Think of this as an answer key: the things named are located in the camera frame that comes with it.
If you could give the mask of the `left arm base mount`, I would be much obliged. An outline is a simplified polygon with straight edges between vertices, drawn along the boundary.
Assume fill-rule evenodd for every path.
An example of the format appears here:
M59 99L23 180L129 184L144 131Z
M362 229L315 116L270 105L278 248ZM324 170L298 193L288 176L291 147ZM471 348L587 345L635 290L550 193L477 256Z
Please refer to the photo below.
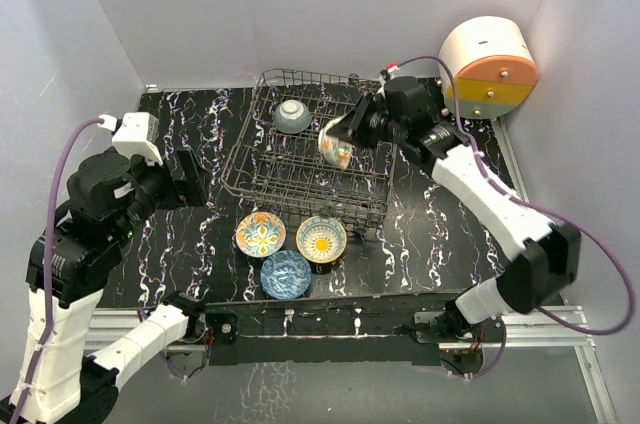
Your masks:
M207 348L214 345L233 345L237 341L238 319L233 313L207 313L205 315L204 343Z

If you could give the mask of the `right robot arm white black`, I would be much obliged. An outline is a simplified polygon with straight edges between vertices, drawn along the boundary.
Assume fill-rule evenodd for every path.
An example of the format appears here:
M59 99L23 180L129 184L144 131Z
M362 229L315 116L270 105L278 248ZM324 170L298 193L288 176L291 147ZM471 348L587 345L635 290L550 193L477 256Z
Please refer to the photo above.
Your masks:
M397 77L376 93L363 93L331 133L360 148L380 142L397 145L410 163L475 215L509 261L501 274L450 300L441 314L418 325L418 331L466 341L480 331L483 321L528 314L575 281L580 232L521 202L484 165L470 137L440 118L417 78Z

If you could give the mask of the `grey wire dish rack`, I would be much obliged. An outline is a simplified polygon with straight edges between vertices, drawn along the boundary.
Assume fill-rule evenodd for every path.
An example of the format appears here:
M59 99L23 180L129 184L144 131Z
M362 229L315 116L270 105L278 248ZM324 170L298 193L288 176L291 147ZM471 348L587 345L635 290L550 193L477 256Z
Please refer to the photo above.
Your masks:
M317 142L322 127L354 109L362 93L378 86L378 81L355 73L263 72L224 165L222 185L246 204L282 216L290 228L318 215L340 220L351 236L374 239L387 217L395 146L358 148L348 168L341 170L326 161ZM276 108L289 99L311 113L308 128L293 135L274 124Z

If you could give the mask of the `blue white pattern bowl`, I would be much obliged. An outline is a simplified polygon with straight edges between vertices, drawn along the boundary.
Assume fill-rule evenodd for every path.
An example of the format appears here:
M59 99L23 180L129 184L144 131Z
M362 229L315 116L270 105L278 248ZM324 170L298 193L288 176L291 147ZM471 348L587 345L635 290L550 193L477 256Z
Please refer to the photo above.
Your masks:
M303 296L311 285L310 263L298 252L283 250L266 258L260 271L264 292L277 300Z

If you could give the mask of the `grey speckled bowl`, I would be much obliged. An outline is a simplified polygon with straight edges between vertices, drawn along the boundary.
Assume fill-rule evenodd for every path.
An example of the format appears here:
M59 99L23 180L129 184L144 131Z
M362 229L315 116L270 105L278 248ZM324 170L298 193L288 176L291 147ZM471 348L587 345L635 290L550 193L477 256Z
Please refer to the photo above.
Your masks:
M298 134L311 124L312 116L301 101L290 99L281 102L273 116L274 127L284 134Z

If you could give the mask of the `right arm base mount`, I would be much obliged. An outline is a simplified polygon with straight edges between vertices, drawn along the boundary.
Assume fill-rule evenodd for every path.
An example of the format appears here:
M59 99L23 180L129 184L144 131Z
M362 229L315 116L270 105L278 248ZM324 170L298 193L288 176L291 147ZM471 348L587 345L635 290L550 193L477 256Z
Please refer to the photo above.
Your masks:
M505 335L505 325L491 318L469 324L456 313L418 311L406 322L394 327L395 335L409 336L414 342L445 343L470 340L472 343L498 343Z

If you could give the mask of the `orange flower green leaf bowl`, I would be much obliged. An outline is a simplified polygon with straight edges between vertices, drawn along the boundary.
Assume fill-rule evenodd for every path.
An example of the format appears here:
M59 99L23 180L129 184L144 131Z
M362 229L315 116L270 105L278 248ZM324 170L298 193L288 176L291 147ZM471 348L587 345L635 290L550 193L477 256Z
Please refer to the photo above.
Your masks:
M331 165L346 170L353 154L353 146L341 141L337 137L330 136L328 132L337 126L342 116L330 120L319 132L318 150L324 159Z

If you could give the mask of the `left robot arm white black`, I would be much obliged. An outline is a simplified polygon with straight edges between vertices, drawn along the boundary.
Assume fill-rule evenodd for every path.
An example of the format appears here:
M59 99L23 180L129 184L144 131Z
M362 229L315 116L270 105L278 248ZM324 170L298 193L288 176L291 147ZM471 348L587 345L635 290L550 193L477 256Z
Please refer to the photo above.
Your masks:
M124 337L85 352L94 310L134 234L158 210L206 203L205 169L191 148L176 154L181 180L141 153L114 148L69 177L68 200L53 206L30 252L28 340L18 384L1 401L2 422L101 423L146 363L175 341L204 336L203 303L174 292Z

